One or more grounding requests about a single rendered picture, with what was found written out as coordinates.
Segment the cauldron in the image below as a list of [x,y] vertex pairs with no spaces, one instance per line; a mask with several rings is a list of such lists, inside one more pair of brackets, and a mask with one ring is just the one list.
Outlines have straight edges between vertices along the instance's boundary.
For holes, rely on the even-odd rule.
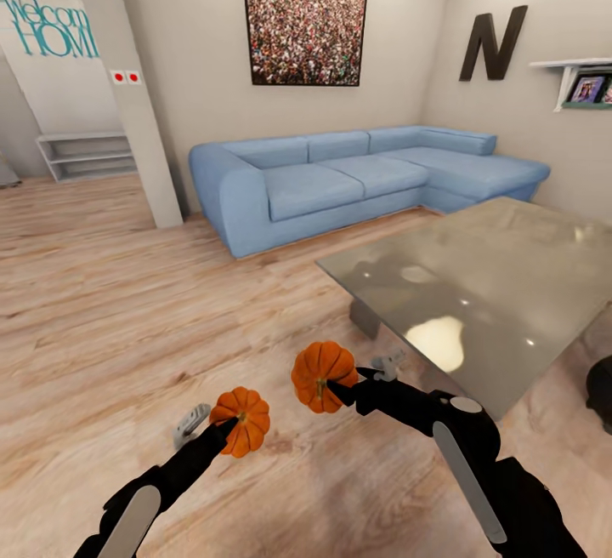
[[604,431],[612,435],[612,355],[599,360],[587,375],[586,401],[588,409],[594,409],[606,423]]

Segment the pumpkin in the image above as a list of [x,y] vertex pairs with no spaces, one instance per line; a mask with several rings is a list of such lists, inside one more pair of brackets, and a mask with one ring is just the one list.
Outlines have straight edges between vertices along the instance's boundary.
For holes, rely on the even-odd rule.
[[297,399],[314,413],[335,413],[343,402],[329,389],[326,380],[353,387],[359,374],[354,357],[334,341],[312,343],[298,354],[291,373]]
[[245,457],[249,452],[258,450],[270,427],[268,403],[261,399],[257,391],[245,387],[224,392],[208,417],[209,426],[213,423],[220,426],[232,418],[239,419],[229,437],[225,438],[228,445],[220,452],[223,455],[232,454],[235,458]]

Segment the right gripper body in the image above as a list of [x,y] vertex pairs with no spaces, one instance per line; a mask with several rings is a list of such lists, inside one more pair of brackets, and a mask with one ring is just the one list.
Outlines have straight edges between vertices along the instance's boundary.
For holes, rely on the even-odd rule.
[[378,409],[404,423],[402,405],[407,392],[413,388],[412,385],[400,382],[398,379],[385,382],[385,380],[375,380],[374,377],[370,377],[353,386],[357,390],[356,411],[361,416],[366,416],[371,411]]

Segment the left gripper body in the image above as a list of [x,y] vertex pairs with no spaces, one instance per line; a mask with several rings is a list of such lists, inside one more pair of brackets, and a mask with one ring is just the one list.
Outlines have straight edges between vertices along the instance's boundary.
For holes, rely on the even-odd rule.
[[211,465],[212,460],[228,445],[218,426],[213,423],[198,438],[190,441],[179,452],[172,456],[182,460],[190,473],[191,487],[193,482]]

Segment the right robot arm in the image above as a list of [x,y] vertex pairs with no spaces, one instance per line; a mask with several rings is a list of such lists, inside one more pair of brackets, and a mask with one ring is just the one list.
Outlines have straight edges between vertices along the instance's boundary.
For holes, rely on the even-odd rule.
[[496,461],[501,437],[485,408],[467,397],[428,394],[400,382],[395,365],[406,358],[397,346],[372,358],[373,368],[356,367],[365,381],[348,387],[326,380],[327,389],[345,406],[356,404],[361,416],[378,409],[434,437],[502,558],[587,558],[549,489],[514,457]]

